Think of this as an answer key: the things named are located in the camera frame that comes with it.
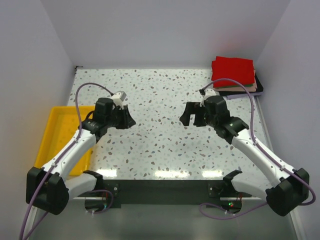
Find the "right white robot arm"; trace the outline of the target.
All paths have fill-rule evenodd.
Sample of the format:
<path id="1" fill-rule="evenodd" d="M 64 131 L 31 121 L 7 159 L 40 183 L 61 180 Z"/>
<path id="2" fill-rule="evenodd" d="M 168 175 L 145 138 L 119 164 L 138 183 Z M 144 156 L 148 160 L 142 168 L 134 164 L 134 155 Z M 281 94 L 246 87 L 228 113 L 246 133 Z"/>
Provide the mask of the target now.
<path id="1" fill-rule="evenodd" d="M 212 127 L 216 134 L 240 150 L 264 174 L 271 187 L 261 190 L 251 183 L 234 179 L 241 170 L 234 170 L 223 178 L 223 192 L 230 197 L 238 192 L 264 199 L 279 216 L 286 216 L 301 206 L 309 197 L 310 175 L 285 163 L 254 136 L 252 128 L 241 118 L 231 116 L 222 96 L 205 94 L 201 102 L 188 101 L 180 122 L 189 126 L 194 116 L 194 126 Z"/>

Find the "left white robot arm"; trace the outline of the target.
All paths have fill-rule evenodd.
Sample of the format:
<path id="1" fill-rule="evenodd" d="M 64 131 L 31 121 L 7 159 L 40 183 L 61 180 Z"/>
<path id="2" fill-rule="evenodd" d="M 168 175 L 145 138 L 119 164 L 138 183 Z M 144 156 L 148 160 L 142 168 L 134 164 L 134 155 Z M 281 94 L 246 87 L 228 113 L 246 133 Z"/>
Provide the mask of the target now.
<path id="1" fill-rule="evenodd" d="M 32 167 L 28 171 L 25 201 L 30 207 L 58 215 L 69 200 L 87 192 L 99 196 L 105 190 L 103 176 L 97 172 L 85 170 L 72 179 L 68 179 L 68 176 L 82 156 L 107 134 L 109 128 L 125 130 L 136 124 L 124 100 L 116 94 L 99 98 L 94 110 L 80 121 L 67 145 L 42 167 Z"/>

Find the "red t shirt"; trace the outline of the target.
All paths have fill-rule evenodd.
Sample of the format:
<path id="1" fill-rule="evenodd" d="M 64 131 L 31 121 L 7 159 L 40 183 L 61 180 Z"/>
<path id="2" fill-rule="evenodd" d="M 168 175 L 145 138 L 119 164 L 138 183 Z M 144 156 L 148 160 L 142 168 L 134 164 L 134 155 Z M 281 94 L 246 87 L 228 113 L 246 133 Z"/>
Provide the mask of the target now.
<path id="1" fill-rule="evenodd" d="M 246 58 L 217 56 L 211 63 L 211 69 L 212 81 L 216 81 L 218 79 L 223 79 L 221 81 L 224 81 L 226 79 L 230 79 L 226 77 L 233 74 L 253 74 L 254 62 L 252 59 Z"/>

